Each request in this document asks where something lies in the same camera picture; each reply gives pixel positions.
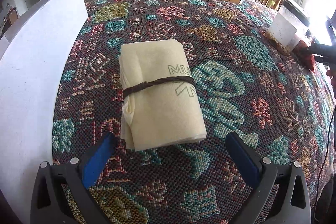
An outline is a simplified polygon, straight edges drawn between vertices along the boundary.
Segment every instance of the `folded towel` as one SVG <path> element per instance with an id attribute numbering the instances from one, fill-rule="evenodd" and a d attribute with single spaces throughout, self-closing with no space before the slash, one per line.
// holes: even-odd
<path id="1" fill-rule="evenodd" d="M 175 39 L 121 46 L 123 89 L 170 76 L 191 76 L 182 44 Z M 196 90 L 186 82 L 155 85 L 124 98 L 121 138 L 136 151 L 206 138 Z"/>

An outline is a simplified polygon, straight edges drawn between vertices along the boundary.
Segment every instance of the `hand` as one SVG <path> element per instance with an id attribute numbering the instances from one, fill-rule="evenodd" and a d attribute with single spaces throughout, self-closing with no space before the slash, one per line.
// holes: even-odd
<path id="1" fill-rule="evenodd" d="M 334 98 L 336 98 L 336 71 L 335 70 L 327 70 L 326 73 L 331 78 L 331 85 L 333 86 Z"/>

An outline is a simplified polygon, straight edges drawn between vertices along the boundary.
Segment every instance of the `screw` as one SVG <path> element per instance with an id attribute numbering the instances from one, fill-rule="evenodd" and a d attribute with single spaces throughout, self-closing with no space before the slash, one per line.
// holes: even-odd
<path id="1" fill-rule="evenodd" d="M 263 157 L 262 161 L 263 161 L 263 163 L 265 163 L 265 164 L 270 164 L 270 163 L 272 162 L 271 159 L 270 159 L 270 158 L 267 158 L 267 157 Z"/>
<path id="2" fill-rule="evenodd" d="M 41 162 L 40 167 L 41 168 L 46 168 L 48 163 L 46 161 Z"/>
<path id="3" fill-rule="evenodd" d="M 301 167 L 301 163 L 298 162 L 298 161 L 295 161 L 295 162 L 294 162 L 294 166 L 300 168 L 300 167 Z"/>
<path id="4" fill-rule="evenodd" d="M 71 160 L 70 160 L 70 163 L 71 164 L 77 164 L 79 162 L 79 158 L 72 158 Z"/>

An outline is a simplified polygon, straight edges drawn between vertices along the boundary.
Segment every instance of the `patterned blanket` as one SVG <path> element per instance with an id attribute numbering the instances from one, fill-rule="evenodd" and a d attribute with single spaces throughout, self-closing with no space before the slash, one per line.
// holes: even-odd
<path id="1" fill-rule="evenodd" d="M 175 38 L 183 44 L 208 133 L 201 143 L 140 152 L 119 140 L 90 188 L 112 223 L 227 223 L 251 192 L 225 148 L 231 131 L 277 164 L 300 161 L 314 204 L 333 100 L 318 68 L 313 74 L 269 45 L 265 32 L 275 11 L 251 0 L 85 4 L 89 18 L 69 55 L 55 106 L 54 164 L 80 158 L 108 131 L 120 135 L 123 43 Z M 331 145 L 320 190 L 330 179 L 333 155 Z M 69 189 L 64 191 L 84 223 Z"/>

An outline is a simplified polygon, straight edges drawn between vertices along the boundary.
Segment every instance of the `black cable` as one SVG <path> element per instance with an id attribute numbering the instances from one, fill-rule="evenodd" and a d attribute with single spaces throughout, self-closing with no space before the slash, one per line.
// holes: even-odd
<path id="1" fill-rule="evenodd" d="M 123 96 L 126 98 L 128 95 L 139 92 L 141 90 L 144 90 L 146 88 L 150 88 L 151 86 L 154 85 L 160 85 L 163 83 L 169 83 L 169 82 L 187 82 L 191 85 L 193 85 L 196 88 L 196 83 L 194 78 L 186 75 L 181 75 L 181 76 L 170 76 L 170 77 L 165 77 L 165 78 L 160 78 L 152 82 L 143 82 L 140 84 L 137 84 L 133 87 L 127 88 L 123 90 Z"/>
<path id="2" fill-rule="evenodd" d="M 334 119 L 334 116 L 335 116 L 335 110 L 336 110 L 336 105 L 335 105 L 335 107 L 334 107 L 333 115 L 331 116 L 331 120 L 330 120 L 330 124 L 329 124 L 329 130 L 328 130 L 328 142 L 327 142 L 327 152 L 325 153 L 325 158 L 324 158 L 324 161 L 323 161 L 323 164 L 322 164 L 320 173 L 319 173 L 319 178 L 317 179 L 317 191 L 316 191 L 315 208 L 314 208 L 314 219 L 315 219 L 317 222 L 320 222 L 319 220 L 316 219 L 316 207 L 317 207 L 317 199 L 318 199 L 318 196 L 319 196 L 320 177 L 321 177 L 322 170 L 323 170 L 323 168 L 324 168 L 324 165 L 325 165 L 326 160 L 327 160 L 327 157 L 328 157 L 330 129 L 331 129 L 331 125 L 332 125 L 332 123 L 333 123 L 333 119 Z"/>

